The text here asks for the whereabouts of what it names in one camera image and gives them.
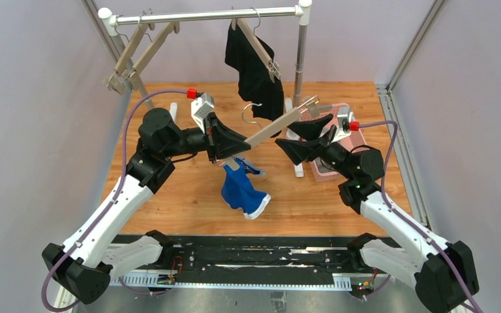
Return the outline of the beige hanger of blue underwear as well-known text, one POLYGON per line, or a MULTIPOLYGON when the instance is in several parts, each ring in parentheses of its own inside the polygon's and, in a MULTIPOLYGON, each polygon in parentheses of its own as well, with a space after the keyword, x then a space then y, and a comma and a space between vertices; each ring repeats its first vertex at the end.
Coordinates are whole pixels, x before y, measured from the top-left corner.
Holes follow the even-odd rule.
POLYGON ((255 147, 265 142, 267 139, 272 137, 272 135, 282 131, 285 128, 288 128, 290 124, 298 121, 303 113, 313 111, 317 103, 319 103, 319 98, 317 96, 308 97, 304 102, 297 102, 296 106, 294 106, 294 101, 291 98, 284 98, 282 106, 283 114, 280 117, 276 118, 274 121, 269 121, 267 125, 262 125, 255 120, 248 120, 245 117, 246 111, 250 106, 258 106, 255 103, 247 104, 241 110, 241 120, 246 124, 256 124, 260 129, 258 132, 250 135, 245 140, 245 143, 248 143, 250 145, 250 148, 254 149, 255 147))

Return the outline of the blue underwear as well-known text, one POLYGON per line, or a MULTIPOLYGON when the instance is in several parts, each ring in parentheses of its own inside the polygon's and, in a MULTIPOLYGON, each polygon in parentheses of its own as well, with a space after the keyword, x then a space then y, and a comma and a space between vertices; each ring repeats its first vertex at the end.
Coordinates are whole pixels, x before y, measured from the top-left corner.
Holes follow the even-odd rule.
POLYGON ((234 160, 239 168, 233 170, 227 165, 223 167, 226 178, 220 194, 231 209, 242 209, 246 219, 254 220, 265 211, 271 201, 271 195, 256 190, 247 175, 263 176, 265 172, 245 158, 234 158, 234 160))

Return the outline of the beige hanger of grey underwear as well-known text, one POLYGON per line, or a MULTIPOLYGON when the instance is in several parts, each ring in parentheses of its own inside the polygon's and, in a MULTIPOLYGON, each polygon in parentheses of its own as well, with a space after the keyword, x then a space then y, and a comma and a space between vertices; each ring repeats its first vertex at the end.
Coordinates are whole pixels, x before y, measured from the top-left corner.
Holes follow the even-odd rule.
MULTIPOLYGON (((139 25, 140 23, 143 23, 142 16, 139 17, 137 25, 139 25)), ((143 72, 145 67, 150 63, 152 58, 154 58, 155 54, 165 43, 168 35, 171 33, 178 34, 179 31, 180 31, 179 22, 168 22, 157 33, 154 39, 151 40, 151 44, 145 49, 140 58, 136 62, 134 62, 133 66, 131 67, 131 71, 129 72, 129 76, 127 75, 128 74, 127 70, 124 72, 125 81, 129 82, 129 84, 135 91, 139 90, 143 85, 140 74, 143 72)))

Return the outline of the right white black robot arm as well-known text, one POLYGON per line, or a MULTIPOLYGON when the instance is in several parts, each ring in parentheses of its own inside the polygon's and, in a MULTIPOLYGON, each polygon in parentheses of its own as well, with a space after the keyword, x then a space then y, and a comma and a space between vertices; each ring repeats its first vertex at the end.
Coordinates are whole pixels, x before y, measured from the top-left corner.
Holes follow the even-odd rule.
POLYGON ((293 164, 321 160, 341 174, 342 202, 397 243, 393 248, 369 233, 356 237, 348 244, 356 268, 375 268, 401 281, 431 312, 450 312, 458 306, 479 312, 474 300, 479 282, 472 250, 462 241, 451 242, 435 234, 388 196, 387 155, 369 145, 346 149, 340 144, 341 135, 360 128, 357 121, 346 121, 339 127, 328 125, 325 117, 295 122, 290 129, 298 139, 277 139, 276 144, 293 164))

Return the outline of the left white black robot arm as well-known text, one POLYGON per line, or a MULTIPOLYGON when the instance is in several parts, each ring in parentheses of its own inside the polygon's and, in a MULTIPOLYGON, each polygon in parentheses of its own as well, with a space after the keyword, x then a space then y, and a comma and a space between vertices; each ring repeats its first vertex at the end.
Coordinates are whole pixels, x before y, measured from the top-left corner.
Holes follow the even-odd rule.
POLYGON ((42 252, 49 270, 41 297, 55 281, 84 304, 95 302, 110 282, 144 265, 166 267, 173 258, 173 243, 152 230, 137 241, 110 249, 120 229, 134 212, 156 194, 174 171, 181 155, 205 151, 211 160, 247 151, 246 137, 208 113, 201 127, 180 129, 164 108, 149 110, 138 129, 136 152, 123 159, 117 184, 90 218, 62 244, 50 243, 42 252))

